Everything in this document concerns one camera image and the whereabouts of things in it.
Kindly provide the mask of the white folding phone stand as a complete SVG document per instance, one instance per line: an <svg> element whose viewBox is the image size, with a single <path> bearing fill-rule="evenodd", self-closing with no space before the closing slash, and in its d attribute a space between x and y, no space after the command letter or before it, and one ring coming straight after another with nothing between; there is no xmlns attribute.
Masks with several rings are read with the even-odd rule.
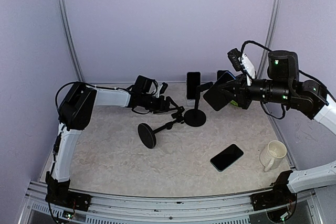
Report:
<svg viewBox="0 0 336 224"><path fill-rule="evenodd" d="M195 99L187 99L186 100L187 106L194 106L195 105Z"/></svg>

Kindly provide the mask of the blue phone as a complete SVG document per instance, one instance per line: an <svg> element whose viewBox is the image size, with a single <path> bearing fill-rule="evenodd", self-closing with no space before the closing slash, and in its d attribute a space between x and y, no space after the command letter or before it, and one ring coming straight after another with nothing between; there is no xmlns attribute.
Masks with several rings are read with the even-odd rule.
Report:
<svg viewBox="0 0 336 224"><path fill-rule="evenodd" d="M223 76L234 76L231 72L224 74ZM214 84L205 92L203 99L212 107L213 110L219 111L225 106L220 105L220 93L219 90L214 89Z"/></svg>

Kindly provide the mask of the teal phone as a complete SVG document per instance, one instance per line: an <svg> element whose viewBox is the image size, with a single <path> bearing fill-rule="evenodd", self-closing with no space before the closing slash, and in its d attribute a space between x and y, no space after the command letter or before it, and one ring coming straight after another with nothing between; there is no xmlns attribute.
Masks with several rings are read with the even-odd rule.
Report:
<svg viewBox="0 0 336 224"><path fill-rule="evenodd" d="M231 144L223 151L210 159L210 163L219 171L222 172L230 165L235 163L243 156L244 152L236 145Z"/></svg>

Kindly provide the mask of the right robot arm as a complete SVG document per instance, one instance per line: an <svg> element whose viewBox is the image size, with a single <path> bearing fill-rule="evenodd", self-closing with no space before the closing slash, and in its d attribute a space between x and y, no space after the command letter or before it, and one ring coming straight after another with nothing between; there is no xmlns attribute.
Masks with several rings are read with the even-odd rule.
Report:
<svg viewBox="0 0 336 224"><path fill-rule="evenodd" d="M294 109L335 133L335 99L327 87L312 76L299 80L298 56L295 52L275 50L268 53L268 79L256 79L250 74L254 69L246 54L233 49L228 58L235 70L241 71L234 80L215 83L215 90L223 95L221 106L235 101L247 109L252 101L261 104L278 103L283 111Z"/></svg>

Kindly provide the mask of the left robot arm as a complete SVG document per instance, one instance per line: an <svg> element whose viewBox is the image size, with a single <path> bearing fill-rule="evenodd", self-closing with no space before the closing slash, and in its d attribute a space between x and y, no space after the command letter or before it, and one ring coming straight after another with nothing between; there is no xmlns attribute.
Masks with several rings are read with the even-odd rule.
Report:
<svg viewBox="0 0 336 224"><path fill-rule="evenodd" d="M46 173L47 196L49 201L59 201L66 206L73 201L73 193L69 190L70 165L76 142L82 131L88 126L93 108L96 106L117 106L136 111L137 107L146 113L172 112L173 120L153 130L149 125L141 123L138 135L142 143L149 149L156 146L155 134L162 130L170 130L175 123L182 123L184 107L177 105L171 97L164 96L167 83L158 84L156 80L138 76L135 84L128 88L100 87L85 82L70 82L70 89L62 103L56 103L59 127L53 147L53 163Z"/></svg>

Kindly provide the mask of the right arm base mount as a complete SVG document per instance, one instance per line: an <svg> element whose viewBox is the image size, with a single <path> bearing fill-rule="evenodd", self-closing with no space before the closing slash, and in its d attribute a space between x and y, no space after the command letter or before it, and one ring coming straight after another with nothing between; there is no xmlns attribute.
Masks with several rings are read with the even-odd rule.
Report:
<svg viewBox="0 0 336 224"><path fill-rule="evenodd" d="M250 196L254 211L273 208L297 200L297 194L292 193L288 188L289 175L292 170L281 172L276 181L272 184L270 191L255 193Z"/></svg>

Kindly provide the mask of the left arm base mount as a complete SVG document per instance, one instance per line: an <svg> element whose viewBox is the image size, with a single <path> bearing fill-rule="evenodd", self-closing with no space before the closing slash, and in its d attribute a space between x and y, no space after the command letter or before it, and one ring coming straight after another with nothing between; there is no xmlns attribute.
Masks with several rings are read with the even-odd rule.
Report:
<svg viewBox="0 0 336 224"><path fill-rule="evenodd" d="M91 203L92 196L89 194L78 193L69 190L70 180L59 182L51 178L47 182L48 203L87 212Z"/></svg>

